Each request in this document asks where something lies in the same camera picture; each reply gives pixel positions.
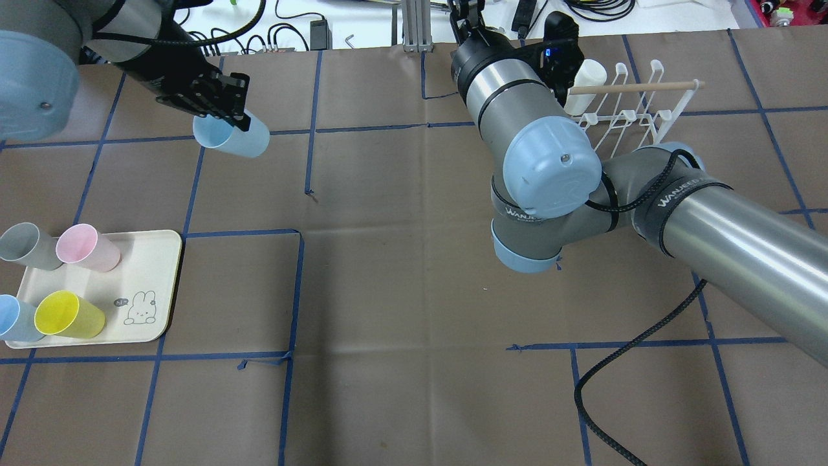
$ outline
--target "blue tape line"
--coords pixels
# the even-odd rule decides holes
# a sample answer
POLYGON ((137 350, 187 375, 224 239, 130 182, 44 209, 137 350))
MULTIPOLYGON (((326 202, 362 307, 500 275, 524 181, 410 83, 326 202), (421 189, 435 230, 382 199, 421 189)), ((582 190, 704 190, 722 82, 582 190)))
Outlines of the blue tape line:
POLYGON ((681 116, 707 116, 707 115, 745 115, 758 114, 759 110, 698 110, 695 112, 681 112, 681 116))
POLYGON ((434 95, 432 97, 426 95, 426 52, 420 52, 420 96, 422 97, 422 99, 442 99, 444 97, 450 97, 452 95, 457 95, 459 93, 460 92, 454 91, 450 92, 449 94, 434 95))
POLYGON ((35 349, 29 351, 28 362, 26 363, 26 367, 23 369, 23 375, 20 377, 20 385, 17 386, 17 393, 14 396, 12 409, 8 414, 8 420, 6 421, 6 429, 4 429, 2 432, 2 439, 0 439, 0 459, 2 458, 3 452, 6 450, 6 442, 8 442, 8 436, 12 432, 12 424, 14 424, 14 418, 17 416, 17 408, 20 407, 20 399, 23 397, 23 389, 26 388, 26 381, 29 379, 29 371, 31 370, 31 360, 35 357, 35 351, 35 349))
POLYGON ((283 129, 281 131, 271 131, 271 136, 285 136, 288 134, 309 134, 309 129, 283 129))
MULTIPOLYGON (((182 353, 162 354, 162 361, 215 361, 220 359, 261 359, 268 357, 284 357, 285 351, 260 351, 260 352, 206 352, 206 353, 182 353)), ((76 362, 149 362, 155 361, 157 355, 143 354, 131 356, 58 356, 58 357, 14 357, 0 359, 0 366, 13 364, 71 364, 76 362)))
POLYGON ((313 146, 316 134, 316 113, 319 109, 319 81, 322 75, 322 51, 316 56, 316 76, 313 82, 313 106, 310 111, 310 137, 308 138, 308 158, 305 166, 305 194, 313 194, 311 189, 311 171, 313 170, 313 146))
POLYGON ((289 352, 259 351, 259 352, 209 352, 196 354, 164 354, 162 361, 218 361, 221 359, 262 359, 284 357, 289 352))
POLYGON ((454 121, 447 123, 428 123, 427 128, 448 128, 453 126, 474 126, 474 121, 454 121))
MULTIPOLYGON (((693 282, 696 286, 699 285, 699 276, 693 272, 693 282)), ((719 382, 722 385, 722 392, 724 393, 724 403, 727 405, 728 415, 730 416, 730 425, 733 427, 733 434, 736 438, 736 445, 739 447, 739 457, 742 459, 743 466, 750 466, 750 459, 748 458, 748 450, 744 446, 744 439, 742 438, 742 429, 739 427, 739 418, 736 416, 736 409, 733 405, 733 397, 730 395, 730 386, 727 382, 725 373, 725 365, 722 363, 721 354, 719 353, 719 345, 716 342, 716 334, 713 330, 713 323, 709 319, 707 310, 707 301, 705 293, 699 293, 699 307, 701 307, 701 315, 705 320, 707 327, 707 337, 710 339, 710 349, 713 352, 713 360, 716 364, 716 371, 719 373, 719 382)))
POLYGON ((147 407, 144 408, 144 420, 141 423, 141 435, 138 437, 138 450, 135 452, 135 466, 140 466, 144 455, 144 443, 147 441, 147 427, 150 424, 150 414, 152 412, 152 402, 155 400, 155 388, 158 382, 158 370, 161 368, 161 354, 164 352, 164 341, 166 334, 161 335, 158 340, 158 349, 155 355, 155 365, 152 367, 152 379, 150 380, 150 390, 147 394, 147 407))
POLYGON ((629 46, 629 40, 627 39, 626 34, 621 35, 621 40, 623 41, 624 50, 627 51, 627 60, 629 60, 629 67, 633 72, 633 78, 635 78, 635 82, 640 84, 641 77, 638 76, 638 67, 635 65, 635 58, 633 57, 633 48, 629 46))
POLYGON ((804 214, 805 212, 808 212, 808 213, 811 213, 811 214, 828 214, 828 209, 824 209, 824 208, 821 208, 821 209, 804 209, 804 210, 803 209, 793 209, 792 211, 781 211, 779 213, 784 215, 784 216, 791 216, 791 215, 804 214))
POLYGON ((282 363, 284 363, 285 361, 289 361, 292 358, 293 358, 293 351, 285 352, 284 354, 282 354, 276 360, 261 361, 261 360, 257 360, 257 359, 243 359, 238 364, 238 366, 236 366, 236 369, 238 369, 240 371, 244 370, 244 368, 248 366, 249 362, 258 362, 259 364, 268 364, 270 366, 281 366, 282 363))
POLYGON ((756 26, 765 27, 765 25, 762 23, 762 20, 759 19, 759 14, 756 13, 756 9, 753 8, 753 5, 751 4, 752 1, 753 0, 744 0, 744 6, 750 11, 750 16, 753 17, 754 21, 756 21, 756 26))
POLYGON ((12 144, 9 148, 63 148, 70 146, 94 146, 98 144, 129 144, 129 143, 160 143, 164 141, 190 141, 194 140, 195 136, 159 136, 157 138, 124 138, 124 139, 107 139, 105 141, 72 141, 66 143, 20 143, 12 144))
POLYGON ((135 356, 63 356, 63 357, 36 357, 33 364, 71 364, 76 362, 147 362, 155 361, 153 355, 135 356))
POLYGON ((107 139, 104 144, 163 143, 165 141, 194 141, 195 136, 160 136, 158 138, 107 139))
POLYGON ((768 131, 768 136, 771 139, 771 143, 773 143, 773 150, 776 151, 779 163, 782 165, 782 170, 785 172, 785 176, 787 177, 788 183, 790 183, 791 185, 793 195, 797 199, 799 207, 803 211, 805 211, 802 215, 805 216, 805 221, 807 222, 808 226, 812 230, 815 230, 816 228, 814 227, 814 221, 811 219, 811 215, 807 212, 808 207, 805 205, 805 200, 802 198, 802 194, 799 192, 797 183, 793 179, 791 169, 787 165, 787 161, 785 160, 784 154, 782 154, 782 148, 780 148, 779 142, 776 139, 776 135, 773 133, 773 128, 771 128, 771 123, 768 120, 768 116, 765 114, 765 108, 762 106, 762 101, 759 98, 758 92, 756 91, 756 86, 753 85, 753 81, 750 79, 748 68, 744 64, 741 52, 739 52, 739 45, 736 44, 736 38, 733 35, 733 31, 728 29, 727 34, 730 38, 730 45, 733 47, 733 52, 736 55, 736 61, 739 63, 739 68, 741 69, 742 74, 744 75, 744 79, 748 82, 750 94, 753 96, 753 100, 756 102, 756 107, 759 110, 759 114, 762 116, 762 122, 765 124, 765 129, 768 131))
POLYGON ((199 180, 201 179, 201 167, 205 160, 205 148, 201 146, 199 149, 199 159, 195 164, 195 175, 193 176, 193 187, 190 189, 190 202, 187 204, 187 215, 184 218, 184 228, 181 230, 182 235, 187 235, 190 232, 190 220, 193 216, 193 207, 195 207, 195 195, 199 191, 199 180))
POLYGON ((19 143, 7 144, 6 148, 26 149, 26 148, 66 148, 71 146, 94 146, 100 144, 100 141, 72 141, 66 143, 19 143))
MULTIPOLYGON (((570 359, 572 362, 572 380, 575 385, 580 381, 580 371, 578 370, 578 355, 575 354, 575 349, 570 348, 570 359)), ((578 423, 580 424, 580 442, 584 447, 584 464, 592 466, 592 453, 590 452, 590 437, 587 435, 586 423, 578 415, 578 423)))
POLYGON ((118 106, 118 100, 121 98, 121 91, 123 90, 123 83, 127 81, 127 74, 123 73, 121 75, 121 82, 118 83, 118 90, 115 91, 115 99, 113 99, 112 107, 109 108, 109 116, 106 119, 106 124, 103 126, 103 133, 101 134, 101 139, 98 144, 98 150, 95 151, 95 158, 92 161, 92 168, 89 170, 89 176, 86 177, 86 185, 84 186, 84 192, 80 195, 80 203, 78 205, 78 211, 75 213, 75 219, 72 224, 77 224, 80 221, 80 214, 84 211, 84 205, 86 205, 86 197, 89 195, 89 189, 92 187, 92 178, 95 176, 95 169, 98 167, 98 161, 101 158, 101 152, 104 150, 103 141, 106 140, 106 135, 109 132, 109 126, 112 124, 112 118, 115 116, 115 108, 118 106))
MULTIPOLYGON (((688 340, 645 340, 638 344, 637 347, 701 347, 704 345, 716 344, 722 345, 757 345, 757 344, 773 344, 786 343, 787 340, 783 337, 742 337, 742 338, 715 338, 713 340, 707 339, 688 339, 688 340)), ((512 345, 506 348, 506 351, 554 351, 554 350, 570 350, 570 349, 613 349, 620 348, 628 342, 564 342, 564 343, 533 343, 530 345, 512 345)))
POLYGON ((764 345, 773 343, 787 343, 783 337, 748 337, 748 338, 716 338, 712 340, 716 346, 722 345, 764 345))
POLYGON ((414 124, 380 124, 378 126, 353 126, 349 128, 322 128, 317 129, 317 133, 356 133, 361 131, 388 131, 394 129, 409 129, 426 126, 423 123, 414 124))
POLYGON ((280 230, 241 230, 241 231, 210 231, 205 233, 187 233, 187 238, 215 238, 219 236, 260 236, 260 235, 296 235, 298 230, 283 228, 280 230))
POLYGON ((11 364, 26 364, 29 360, 25 357, 10 357, 8 359, 0 359, 0 366, 11 364))
MULTIPOLYGON (((299 254, 296 257, 296 278, 293 284, 293 319, 291 320, 291 340, 288 352, 292 355, 296 350, 296 329, 299 324, 299 303, 301 301, 302 270, 305 267, 305 238, 299 236, 299 254)), ((291 406, 291 387, 293 384, 293 358, 287 361, 285 371, 285 393, 282 397, 282 431, 279 435, 279 466, 285 464, 285 448, 287 447, 287 421, 291 406)))
POLYGON ((781 109, 765 109, 769 114, 780 114, 786 112, 820 112, 828 110, 828 105, 820 105, 817 107, 784 107, 781 109))

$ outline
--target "cable bundle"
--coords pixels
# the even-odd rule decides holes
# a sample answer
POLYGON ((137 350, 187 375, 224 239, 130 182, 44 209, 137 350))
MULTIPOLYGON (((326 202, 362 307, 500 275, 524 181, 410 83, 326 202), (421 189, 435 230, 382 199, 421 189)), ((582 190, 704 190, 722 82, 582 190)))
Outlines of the cable bundle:
POLYGON ((627 16, 635 0, 564 0, 578 17, 594 22, 610 22, 627 16))

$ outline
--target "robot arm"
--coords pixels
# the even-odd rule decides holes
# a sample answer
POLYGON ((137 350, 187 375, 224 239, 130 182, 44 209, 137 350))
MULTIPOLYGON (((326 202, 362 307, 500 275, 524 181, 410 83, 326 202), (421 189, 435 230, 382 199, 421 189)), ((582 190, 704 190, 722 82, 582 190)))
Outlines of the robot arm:
MULTIPOLYGON (((546 50, 573 47, 577 26, 573 35, 574 23, 552 13, 543 57, 525 61, 505 38, 485 29, 483 0, 450 5, 453 23, 460 24, 452 71, 494 155, 492 236, 506 266, 541 272, 564 245, 632 225, 828 366, 826 238, 736 194, 707 175, 682 144, 640 148, 602 164, 563 112, 565 94, 550 85, 556 100, 541 78, 546 50), (682 155, 666 171, 672 154, 682 155), (640 202, 644 192, 649 196, 640 202), (634 208, 618 208, 636 200, 634 208)), ((566 88, 572 86, 569 66, 580 66, 583 55, 570 48, 561 57, 547 76, 566 88)))
POLYGON ((159 103, 248 131, 247 75, 223 75, 197 46, 94 39, 95 34, 123 34, 191 41, 172 19, 172 3, 0 0, 0 139, 36 140, 65 127, 78 89, 75 65, 83 45, 126 71, 159 103))

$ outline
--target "light blue joint cap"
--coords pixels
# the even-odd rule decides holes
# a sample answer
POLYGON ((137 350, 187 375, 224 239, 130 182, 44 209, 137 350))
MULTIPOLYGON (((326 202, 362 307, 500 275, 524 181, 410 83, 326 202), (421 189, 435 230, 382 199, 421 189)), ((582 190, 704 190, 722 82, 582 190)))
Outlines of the light blue joint cap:
POLYGON ((20 32, 0 31, 0 51, 0 139, 35 141, 63 130, 78 92, 75 63, 20 32))
MULTIPOLYGON (((702 172, 707 171, 705 169, 705 163, 701 160, 701 158, 698 155, 696 155, 695 152, 693 152, 693 149, 685 143, 658 143, 658 144, 651 144, 649 146, 642 146, 642 147, 637 148, 635 150, 641 150, 641 149, 646 149, 646 148, 663 149, 663 150, 668 151, 669 153, 672 153, 676 149, 684 149, 687 152, 689 152, 690 155, 693 156, 693 159, 696 161, 696 163, 699 164, 699 168, 701 168, 702 172)), ((680 156, 678 156, 678 158, 679 158, 679 160, 682 160, 684 162, 684 164, 687 165, 687 167, 692 167, 693 166, 693 164, 689 160, 687 160, 687 158, 685 156, 680 155, 680 156)))
POLYGON ((539 274, 549 270, 560 259, 560 253, 551 259, 538 260, 523 257, 510 250, 506 245, 500 242, 498 236, 494 233, 494 221, 492 221, 492 240, 494 241, 494 253, 500 259, 503 265, 509 269, 522 274, 539 274))
POLYGON ((564 216, 589 199, 601 183, 601 161, 578 124, 546 116, 521 129, 506 151, 503 180, 531 216, 564 216))

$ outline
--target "dish rack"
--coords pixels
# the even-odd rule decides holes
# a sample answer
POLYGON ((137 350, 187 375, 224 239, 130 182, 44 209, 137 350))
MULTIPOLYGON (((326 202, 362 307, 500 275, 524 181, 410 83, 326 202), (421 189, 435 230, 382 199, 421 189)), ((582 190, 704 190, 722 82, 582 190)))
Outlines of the dish rack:
POLYGON ((662 82, 663 78, 664 65, 659 60, 653 60, 650 61, 650 77, 647 82, 629 84, 630 74, 627 66, 624 63, 616 63, 615 77, 609 85, 573 87, 570 89, 570 95, 595 94, 595 100, 600 99, 595 111, 572 116, 573 120, 584 131, 592 128, 600 129, 601 126, 606 124, 606 129, 593 147, 596 152, 608 142, 609 136, 616 133, 618 137, 615 139, 615 145, 609 153, 610 158, 614 157, 621 141, 625 136, 628 136, 630 128, 634 125, 644 128, 643 135, 636 148, 647 144, 660 143, 667 136, 678 117, 681 116, 681 112, 690 103, 696 91, 705 86, 704 81, 700 80, 662 82), (653 98, 657 92, 677 90, 683 90, 684 93, 675 107, 672 109, 652 108, 653 98), (622 96, 630 92, 640 94, 638 104, 635 109, 623 109, 621 105, 622 96))

